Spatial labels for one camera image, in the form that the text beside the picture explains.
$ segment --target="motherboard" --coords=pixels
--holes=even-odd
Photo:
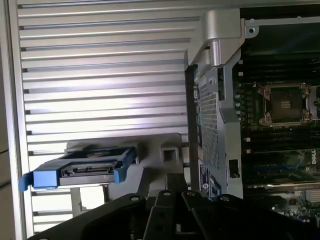
[[[244,197],[319,227],[319,55],[244,54],[233,76]]]
[[[249,197],[250,201],[291,219],[320,227],[320,190],[288,191]]]

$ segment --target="perforated metal cover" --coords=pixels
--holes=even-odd
[[[219,170],[217,94],[209,92],[207,84],[204,84],[199,87],[199,98],[203,157]]]

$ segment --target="ribbed metal panel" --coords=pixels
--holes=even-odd
[[[69,140],[188,133],[184,54],[211,1],[17,3],[23,174]],[[28,236],[72,217],[68,189],[24,200]]]

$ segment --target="dell logo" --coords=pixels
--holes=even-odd
[[[312,164],[317,164],[317,150],[313,149],[311,151],[311,159],[312,159]]]

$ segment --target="cpu socket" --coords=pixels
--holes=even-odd
[[[259,124],[284,127],[310,122],[310,91],[311,87],[305,83],[258,87],[257,92],[263,96],[264,113]]]

